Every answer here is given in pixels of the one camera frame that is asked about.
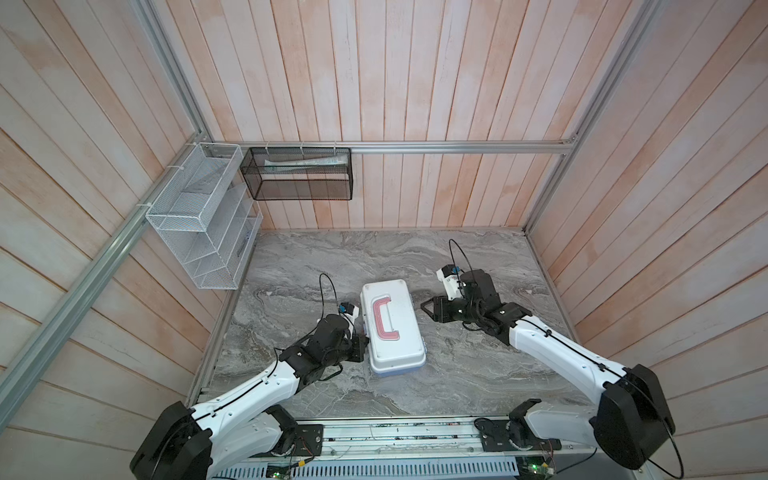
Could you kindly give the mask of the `white and blue tool box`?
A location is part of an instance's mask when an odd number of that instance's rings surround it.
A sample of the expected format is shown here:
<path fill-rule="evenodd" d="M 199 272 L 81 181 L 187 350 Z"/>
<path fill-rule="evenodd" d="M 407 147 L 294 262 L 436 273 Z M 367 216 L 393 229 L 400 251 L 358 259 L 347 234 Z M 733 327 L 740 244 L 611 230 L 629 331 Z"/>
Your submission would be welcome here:
<path fill-rule="evenodd" d="M 427 350 L 402 279 L 365 284 L 360 295 L 371 370 L 391 376 L 421 368 Z"/>

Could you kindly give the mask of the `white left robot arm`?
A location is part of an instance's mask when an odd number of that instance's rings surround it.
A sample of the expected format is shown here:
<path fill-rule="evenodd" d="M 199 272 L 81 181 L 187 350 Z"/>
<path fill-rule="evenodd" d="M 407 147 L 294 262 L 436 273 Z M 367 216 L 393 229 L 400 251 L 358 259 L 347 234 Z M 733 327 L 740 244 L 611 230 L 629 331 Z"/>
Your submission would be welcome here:
<path fill-rule="evenodd" d="M 177 401 L 158 417 L 130 462 L 137 479 L 211 479 L 262 453 L 296 449 L 296 420 L 282 402 L 328 379 L 346 361 L 364 359 L 367 338 L 358 307 L 343 303 L 314 329 L 277 354 L 264 371 L 232 390 L 191 407 Z"/>

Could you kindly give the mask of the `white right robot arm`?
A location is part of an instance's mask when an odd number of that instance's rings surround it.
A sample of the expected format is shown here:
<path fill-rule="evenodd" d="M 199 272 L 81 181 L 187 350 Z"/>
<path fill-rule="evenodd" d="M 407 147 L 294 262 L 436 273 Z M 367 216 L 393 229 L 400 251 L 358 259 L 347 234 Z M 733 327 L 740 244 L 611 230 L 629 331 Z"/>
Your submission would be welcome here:
<path fill-rule="evenodd" d="M 549 440 L 588 445 L 618 465 L 638 470 L 673 439 L 675 425 L 656 374 L 608 360 L 549 327 L 530 310 L 505 303 L 491 276 L 449 264 L 436 273 L 445 292 L 420 306 L 437 323 L 459 321 L 554 370 L 590 401 L 556 407 L 531 398 L 509 414 L 507 442 L 530 450 Z"/>

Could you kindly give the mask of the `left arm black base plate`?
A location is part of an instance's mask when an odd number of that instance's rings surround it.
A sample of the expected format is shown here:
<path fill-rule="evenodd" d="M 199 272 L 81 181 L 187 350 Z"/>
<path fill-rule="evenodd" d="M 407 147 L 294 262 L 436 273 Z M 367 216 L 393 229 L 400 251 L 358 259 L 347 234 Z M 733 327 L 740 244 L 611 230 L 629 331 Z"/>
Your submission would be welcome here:
<path fill-rule="evenodd" d="M 254 454 L 252 458 L 320 456 L 323 446 L 323 434 L 323 424 L 299 424 L 287 437 L 281 438 L 271 451 Z"/>

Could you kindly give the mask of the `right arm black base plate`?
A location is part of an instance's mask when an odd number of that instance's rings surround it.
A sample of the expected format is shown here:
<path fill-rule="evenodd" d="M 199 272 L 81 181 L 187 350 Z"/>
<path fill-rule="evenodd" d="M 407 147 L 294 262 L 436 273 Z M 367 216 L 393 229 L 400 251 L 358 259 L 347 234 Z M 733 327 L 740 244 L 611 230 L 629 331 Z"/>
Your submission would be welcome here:
<path fill-rule="evenodd" d="M 529 427 L 513 420 L 476 418 L 473 422 L 478 431 L 484 452 L 530 451 L 550 452 L 562 449 L 558 439 L 536 437 Z"/>

